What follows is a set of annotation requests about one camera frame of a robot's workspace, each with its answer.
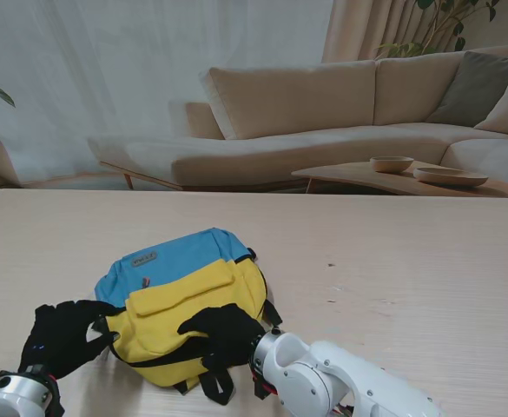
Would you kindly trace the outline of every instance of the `curtain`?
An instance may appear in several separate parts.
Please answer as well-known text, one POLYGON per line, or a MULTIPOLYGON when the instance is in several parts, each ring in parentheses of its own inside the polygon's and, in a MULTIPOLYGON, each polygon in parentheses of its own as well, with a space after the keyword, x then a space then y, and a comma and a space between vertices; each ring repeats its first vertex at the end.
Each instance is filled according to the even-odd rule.
POLYGON ((320 62, 333 0, 0 1, 0 140, 22 182, 96 172, 87 137, 170 135, 211 66, 320 62))
MULTIPOLYGON (((414 0, 334 0, 322 62, 374 59, 383 43, 421 42, 432 13, 414 0)), ((446 31, 432 46, 446 50, 451 40, 446 31)))

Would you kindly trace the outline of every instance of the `sofa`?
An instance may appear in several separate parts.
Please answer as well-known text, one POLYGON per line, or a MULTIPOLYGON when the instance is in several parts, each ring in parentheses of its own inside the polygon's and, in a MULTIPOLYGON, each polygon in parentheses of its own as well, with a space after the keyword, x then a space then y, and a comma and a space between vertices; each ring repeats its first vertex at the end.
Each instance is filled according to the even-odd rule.
MULTIPOLYGON (((479 50, 508 56, 508 46, 479 50)), ((206 103, 171 103, 170 137, 95 136, 101 165, 181 190, 305 184, 298 169, 410 156, 508 182, 508 134, 426 119, 463 52, 201 75, 206 103)))

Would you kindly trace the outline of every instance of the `backpack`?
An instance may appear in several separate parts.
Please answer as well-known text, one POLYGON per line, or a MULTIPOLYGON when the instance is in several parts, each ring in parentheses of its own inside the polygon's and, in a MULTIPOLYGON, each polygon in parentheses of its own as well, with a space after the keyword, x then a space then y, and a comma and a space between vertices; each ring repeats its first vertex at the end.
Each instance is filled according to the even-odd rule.
POLYGON ((120 334, 111 352, 148 381, 181 394, 200 382, 208 398, 227 404, 234 391, 228 371, 214 374, 201 364, 207 338, 177 329, 204 308, 230 303, 258 321, 265 312, 278 326, 280 317, 267 300, 254 259, 253 250, 218 228, 126 255, 96 285, 97 300, 121 308, 98 329, 120 334))

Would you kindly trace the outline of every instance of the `black gloved hand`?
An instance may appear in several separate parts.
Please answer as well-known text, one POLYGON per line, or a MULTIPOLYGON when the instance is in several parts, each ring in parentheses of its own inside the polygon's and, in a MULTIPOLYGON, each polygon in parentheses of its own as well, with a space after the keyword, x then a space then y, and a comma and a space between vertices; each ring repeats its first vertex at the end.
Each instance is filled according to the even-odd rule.
POLYGON ((263 326, 236 304, 204 308, 178 328, 179 334, 201 332, 209 337, 209 355, 202 364, 210 371, 244 365, 252 353, 252 342, 265 334, 263 326))
POLYGON ((42 305, 36 309, 36 321, 24 344, 18 372, 41 364, 60 379, 92 361, 110 345, 116 332, 86 341, 89 325, 105 315, 119 314, 121 309, 102 301, 66 301, 56 307, 42 305))

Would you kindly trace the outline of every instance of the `yellow flap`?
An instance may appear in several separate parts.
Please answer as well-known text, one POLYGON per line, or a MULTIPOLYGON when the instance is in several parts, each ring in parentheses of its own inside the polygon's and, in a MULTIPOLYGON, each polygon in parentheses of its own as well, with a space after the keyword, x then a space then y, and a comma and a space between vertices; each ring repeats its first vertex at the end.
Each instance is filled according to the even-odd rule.
POLYGON ((211 266, 218 266, 217 274, 210 275, 208 279, 201 274, 187 275, 169 284, 135 291, 130 294, 128 302, 137 315, 144 316, 168 310, 185 300, 234 282, 232 270, 222 259, 213 262, 211 266))

